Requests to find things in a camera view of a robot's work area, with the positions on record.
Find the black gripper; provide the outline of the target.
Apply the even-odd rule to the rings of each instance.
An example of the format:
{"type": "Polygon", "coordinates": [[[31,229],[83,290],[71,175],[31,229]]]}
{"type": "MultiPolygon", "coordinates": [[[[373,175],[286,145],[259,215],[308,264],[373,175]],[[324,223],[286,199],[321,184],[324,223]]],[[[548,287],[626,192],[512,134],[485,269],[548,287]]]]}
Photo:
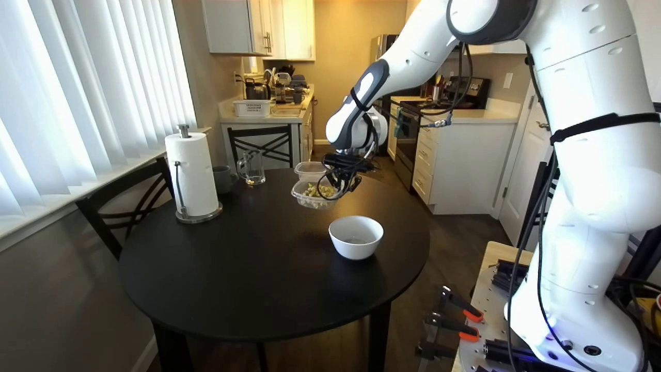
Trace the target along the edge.
{"type": "Polygon", "coordinates": [[[353,189],[360,184],[360,175],[373,170],[369,158],[349,153],[329,153],[322,164],[326,179],[338,189],[353,189]]]}

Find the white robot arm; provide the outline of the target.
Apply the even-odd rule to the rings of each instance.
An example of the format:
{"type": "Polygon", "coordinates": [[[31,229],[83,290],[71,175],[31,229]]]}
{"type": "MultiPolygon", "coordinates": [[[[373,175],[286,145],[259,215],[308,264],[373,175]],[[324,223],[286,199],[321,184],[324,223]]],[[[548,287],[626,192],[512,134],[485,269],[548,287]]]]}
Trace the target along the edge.
{"type": "Polygon", "coordinates": [[[326,139],[363,153],[386,129],[376,96],[425,82],[458,43],[510,39],[533,59],[560,179],[505,319],[546,363],[641,372],[641,331],[607,284],[627,237],[661,226],[661,122],[626,0],[422,0],[329,118],[326,139]]]}

